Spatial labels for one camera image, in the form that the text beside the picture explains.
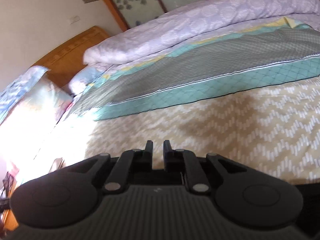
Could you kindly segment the wooden nightstand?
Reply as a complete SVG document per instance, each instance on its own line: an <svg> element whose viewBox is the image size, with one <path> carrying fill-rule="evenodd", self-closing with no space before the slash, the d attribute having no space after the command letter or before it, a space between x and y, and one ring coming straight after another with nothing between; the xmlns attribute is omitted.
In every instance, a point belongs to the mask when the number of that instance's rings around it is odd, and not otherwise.
<svg viewBox="0 0 320 240"><path fill-rule="evenodd" d="M1 186L1 238L18 227L18 222L10 208L10 197L15 187L15 178L7 172Z"/></svg>

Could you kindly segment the wooden headboard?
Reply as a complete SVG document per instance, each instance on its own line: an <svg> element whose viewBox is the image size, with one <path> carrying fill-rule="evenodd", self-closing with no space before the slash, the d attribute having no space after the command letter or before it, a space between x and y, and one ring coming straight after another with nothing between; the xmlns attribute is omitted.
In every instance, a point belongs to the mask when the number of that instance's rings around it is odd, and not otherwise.
<svg viewBox="0 0 320 240"><path fill-rule="evenodd" d="M95 25L59 45L34 65L48 68L48 79L58 87L64 88L78 72L85 68L84 52L109 36L104 29Z"/></svg>

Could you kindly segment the pastel floral pillow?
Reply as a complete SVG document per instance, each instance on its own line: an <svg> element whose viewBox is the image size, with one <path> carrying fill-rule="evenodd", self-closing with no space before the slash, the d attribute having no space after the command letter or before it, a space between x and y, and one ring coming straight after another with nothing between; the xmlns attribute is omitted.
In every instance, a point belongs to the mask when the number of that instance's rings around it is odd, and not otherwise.
<svg viewBox="0 0 320 240"><path fill-rule="evenodd" d="M1 123L1 142L39 139L60 121L73 98L46 77L40 78Z"/></svg>

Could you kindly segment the patterned quilt bedspread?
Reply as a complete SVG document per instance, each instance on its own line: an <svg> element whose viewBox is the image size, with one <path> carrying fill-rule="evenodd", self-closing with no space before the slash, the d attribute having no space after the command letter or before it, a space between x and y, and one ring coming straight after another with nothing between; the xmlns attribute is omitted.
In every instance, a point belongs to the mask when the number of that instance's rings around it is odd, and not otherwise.
<svg viewBox="0 0 320 240"><path fill-rule="evenodd" d="M229 25L114 65L56 127L69 163L162 142L215 152L294 184L319 182L319 26L293 17Z"/></svg>

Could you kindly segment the lilac floral duvet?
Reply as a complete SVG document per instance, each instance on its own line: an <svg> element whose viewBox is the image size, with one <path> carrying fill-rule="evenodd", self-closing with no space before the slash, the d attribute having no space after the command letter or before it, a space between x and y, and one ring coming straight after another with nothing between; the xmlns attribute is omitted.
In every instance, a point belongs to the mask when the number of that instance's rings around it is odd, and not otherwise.
<svg viewBox="0 0 320 240"><path fill-rule="evenodd" d="M319 0L206 0L129 29L87 49L83 62L120 65L232 24L287 15L319 16Z"/></svg>

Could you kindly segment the white wall switch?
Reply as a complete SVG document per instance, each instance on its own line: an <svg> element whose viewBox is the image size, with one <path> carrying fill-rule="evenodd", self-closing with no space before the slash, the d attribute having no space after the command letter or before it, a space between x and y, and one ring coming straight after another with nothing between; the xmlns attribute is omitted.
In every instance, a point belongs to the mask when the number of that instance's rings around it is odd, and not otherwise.
<svg viewBox="0 0 320 240"><path fill-rule="evenodd" d="M69 19L69 24L74 24L80 20L79 16L73 16Z"/></svg>

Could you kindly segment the blue floral pillow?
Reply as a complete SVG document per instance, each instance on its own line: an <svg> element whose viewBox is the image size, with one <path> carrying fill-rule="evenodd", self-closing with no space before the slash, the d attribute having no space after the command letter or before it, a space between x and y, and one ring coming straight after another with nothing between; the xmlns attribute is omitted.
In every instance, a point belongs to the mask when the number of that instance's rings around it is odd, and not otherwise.
<svg viewBox="0 0 320 240"><path fill-rule="evenodd" d="M1 92L1 123L5 120L10 110L48 71L49 69L44 66L30 67Z"/></svg>

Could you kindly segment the small lilac blue pillow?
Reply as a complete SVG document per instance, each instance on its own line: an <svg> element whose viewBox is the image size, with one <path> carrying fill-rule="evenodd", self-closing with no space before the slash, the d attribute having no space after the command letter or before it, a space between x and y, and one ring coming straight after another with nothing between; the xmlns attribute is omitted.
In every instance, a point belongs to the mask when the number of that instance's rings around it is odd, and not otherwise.
<svg viewBox="0 0 320 240"><path fill-rule="evenodd" d="M82 93L86 86L103 74L103 71L94 66L87 66L78 72L68 83L68 88L73 95Z"/></svg>

